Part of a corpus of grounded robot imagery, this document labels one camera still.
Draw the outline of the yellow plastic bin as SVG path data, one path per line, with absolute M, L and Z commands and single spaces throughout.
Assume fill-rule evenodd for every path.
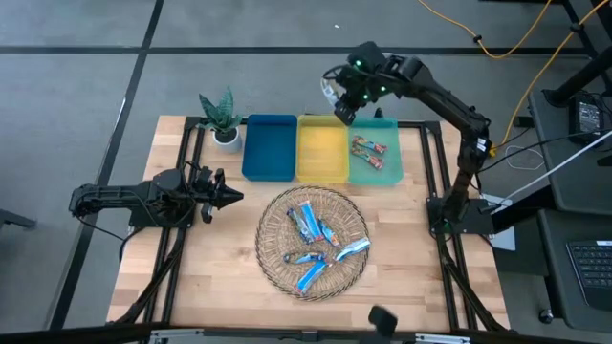
M 300 183 L 348 182 L 348 128 L 338 118 L 297 118 L 295 176 Z

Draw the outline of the red orange granola bar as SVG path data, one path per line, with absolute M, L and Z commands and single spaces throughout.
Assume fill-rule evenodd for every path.
M 375 155 L 368 153 L 366 150 L 359 148 L 358 146 L 351 147 L 351 154 L 358 158 L 367 161 L 371 166 L 377 170 L 381 170 L 384 165 L 384 160 Z
M 334 79 L 327 78 L 322 78 L 320 80 L 320 87 L 327 101 L 333 108 L 335 108 L 343 94 L 342 89 L 338 86 Z
M 369 149 L 378 154 L 383 154 L 388 150 L 388 147 L 386 145 L 376 143 L 362 136 L 354 136 L 352 139 L 352 143 L 356 144 L 361 148 Z

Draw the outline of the teal plastic bin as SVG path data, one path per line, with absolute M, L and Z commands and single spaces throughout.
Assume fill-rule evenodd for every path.
M 375 168 L 363 156 L 349 153 L 349 182 L 363 185 L 394 185 L 404 176 L 402 154 L 399 142 L 398 122 L 393 118 L 356 119 L 349 128 L 349 148 L 355 136 L 366 141 L 385 145 L 387 150 L 379 154 L 361 146 L 370 156 L 383 160 L 381 169 Z

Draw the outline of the black power supply unit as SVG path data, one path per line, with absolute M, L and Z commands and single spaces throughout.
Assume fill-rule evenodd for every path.
M 568 105 L 569 140 L 576 144 L 588 145 L 602 136 L 603 111 L 595 99 L 580 93 Z

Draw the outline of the white plant pot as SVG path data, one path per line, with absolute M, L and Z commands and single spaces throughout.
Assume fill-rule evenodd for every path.
M 218 148 L 227 154 L 234 154 L 242 149 L 242 138 L 240 130 L 234 127 L 228 132 L 212 132 L 213 140 Z

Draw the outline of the green snake plant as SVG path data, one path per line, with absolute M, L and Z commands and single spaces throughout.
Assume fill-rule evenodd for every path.
M 234 114 L 234 98 L 230 86 L 226 88 L 217 105 L 202 94 L 199 95 L 199 100 L 206 119 L 201 127 L 226 134 L 241 123 L 242 116 Z

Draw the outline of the blue plastic bin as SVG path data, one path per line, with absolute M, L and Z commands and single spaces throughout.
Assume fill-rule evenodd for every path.
M 250 115 L 242 174 L 251 182 L 291 182 L 295 176 L 297 117 Z

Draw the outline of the black side desk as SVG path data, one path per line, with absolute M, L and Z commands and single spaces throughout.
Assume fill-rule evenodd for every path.
M 585 298 L 568 246 L 604 244 L 610 268 L 602 280 L 612 282 L 612 167 L 597 165 L 599 152 L 589 150 L 547 177 L 554 209 L 537 213 L 550 279 L 555 289 L 551 302 L 556 316 L 570 328 L 612 333 L 612 287 L 596 285 L 593 298 Z

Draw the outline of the black foreground device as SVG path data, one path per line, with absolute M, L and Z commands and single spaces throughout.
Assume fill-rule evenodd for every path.
M 375 328 L 375 333 L 381 337 L 391 338 L 396 332 L 398 318 L 388 309 L 374 305 L 368 314 L 368 321 Z

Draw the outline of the black keyboard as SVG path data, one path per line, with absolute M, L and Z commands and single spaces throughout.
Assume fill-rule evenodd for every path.
M 586 304 L 612 312 L 612 240 L 576 241 L 566 247 Z

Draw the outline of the dark green granola bar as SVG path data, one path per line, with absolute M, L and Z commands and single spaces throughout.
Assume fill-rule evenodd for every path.
M 311 233 L 306 223 L 302 220 L 302 218 L 296 213 L 293 208 L 289 208 L 287 211 L 288 217 L 293 221 L 295 227 L 299 233 L 299 236 L 304 241 L 305 244 L 310 245 L 313 242 L 311 237 Z

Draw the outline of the black aluminium table frame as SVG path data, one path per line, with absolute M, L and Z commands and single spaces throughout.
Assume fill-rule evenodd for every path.
M 339 192 L 358 208 L 373 246 L 361 278 L 347 291 L 323 301 L 300 301 L 274 287 L 255 256 L 254 238 L 267 204 L 283 183 L 251 183 L 241 159 L 225 155 L 200 132 L 194 118 L 159 118 L 145 174 L 174 165 L 180 153 L 222 167 L 229 186 L 244 199 L 215 212 L 212 222 L 195 218 L 184 232 L 175 267 L 146 308 L 144 320 L 160 321 L 167 335 L 271 337 L 314 342 L 355 339 L 369 334 L 374 306 L 398 319 L 396 336 L 449 334 L 483 328 L 457 285 L 443 271 L 431 238 L 426 198 L 437 195 L 448 173 L 446 157 L 458 134 L 438 121 L 399 125 L 404 178 L 393 187 L 342 184 Z

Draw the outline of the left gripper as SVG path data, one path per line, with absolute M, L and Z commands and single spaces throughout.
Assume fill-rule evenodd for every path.
M 208 203 L 221 209 L 227 205 L 242 201 L 242 192 L 225 184 L 225 171 L 218 168 L 215 171 L 207 166 L 200 168 L 193 182 L 193 199 L 197 203 Z

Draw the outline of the black stand leg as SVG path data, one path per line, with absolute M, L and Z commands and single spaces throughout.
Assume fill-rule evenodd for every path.
M 30 229 L 36 225 L 36 220 L 15 214 L 5 209 L 0 208 L 0 229 L 3 226 L 15 225 L 22 228 Z

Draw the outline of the black support pole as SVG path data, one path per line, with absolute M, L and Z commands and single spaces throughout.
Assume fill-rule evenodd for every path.
M 612 68 L 612 46 L 598 54 L 558 88 L 544 90 L 543 94 L 551 105 L 563 107 L 576 93 L 597 77 L 601 77 L 605 86 L 603 94 L 605 96 L 612 96 L 612 77 L 607 73 L 610 68 Z

